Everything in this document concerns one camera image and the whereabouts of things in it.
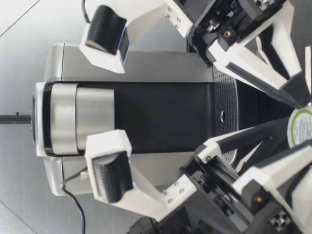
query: stainless steel panel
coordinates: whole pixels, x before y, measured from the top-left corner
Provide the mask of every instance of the stainless steel panel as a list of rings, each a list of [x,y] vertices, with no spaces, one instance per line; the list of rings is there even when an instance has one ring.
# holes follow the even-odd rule
[[[49,48],[43,81],[57,81],[62,78],[65,43],[55,43]]]
[[[212,82],[212,69],[197,54],[130,51],[125,74],[93,66],[77,45],[65,44],[63,81]]]
[[[60,188],[60,184],[64,180],[62,169],[62,158],[46,156],[43,158],[43,162],[51,192],[55,196],[65,195],[65,193]]]
[[[56,155],[76,155],[77,84],[54,84],[51,92],[50,129]]]
[[[179,168],[188,162],[192,154],[133,154],[130,161],[154,186],[171,185],[178,179]]]
[[[78,149],[85,149],[88,135],[112,131],[114,128],[114,91],[77,88],[76,136]]]

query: metal rod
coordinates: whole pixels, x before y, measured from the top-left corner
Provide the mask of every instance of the metal rod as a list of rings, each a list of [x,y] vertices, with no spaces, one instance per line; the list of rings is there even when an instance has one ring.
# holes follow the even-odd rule
[[[30,124],[30,115],[0,116],[0,124]]]

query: gray floor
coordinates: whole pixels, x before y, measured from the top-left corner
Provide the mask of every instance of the gray floor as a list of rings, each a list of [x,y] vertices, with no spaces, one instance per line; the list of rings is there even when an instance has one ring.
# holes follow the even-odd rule
[[[36,0],[0,0],[0,35]],[[87,1],[93,12],[99,0]],[[310,0],[297,6],[293,40],[301,64],[304,47],[312,43]],[[18,23],[0,37],[0,115],[30,113],[31,95],[42,81],[48,46],[79,43],[84,21],[78,0],[40,0]],[[136,50],[184,51],[184,40],[163,20]],[[123,234],[138,215],[78,196],[87,217],[88,234]],[[35,156],[29,125],[0,125],[0,234],[77,234],[80,219],[67,197],[49,190],[43,162]]]

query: round hole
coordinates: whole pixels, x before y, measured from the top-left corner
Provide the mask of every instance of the round hole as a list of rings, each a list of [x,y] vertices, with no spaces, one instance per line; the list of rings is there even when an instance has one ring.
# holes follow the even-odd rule
[[[220,119],[221,119],[221,122],[222,122],[222,123],[225,122],[226,116],[225,116],[225,112],[224,112],[224,111],[221,111],[221,113],[220,113]]]

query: black panel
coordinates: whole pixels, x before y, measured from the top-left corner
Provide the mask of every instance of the black panel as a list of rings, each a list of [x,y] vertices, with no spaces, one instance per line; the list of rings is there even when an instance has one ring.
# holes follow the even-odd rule
[[[126,131],[133,153],[194,151],[215,135],[212,84],[84,82],[79,85],[115,90],[115,129]]]
[[[53,84],[47,84],[43,91],[42,100],[42,127],[43,127],[43,144],[47,155],[54,155],[51,142],[51,128],[50,128],[50,104],[51,92]]]
[[[97,187],[105,201],[119,202],[126,191],[133,189],[126,152],[98,157],[93,164]]]
[[[110,7],[99,6],[92,18],[86,45],[115,55],[126,22]]]

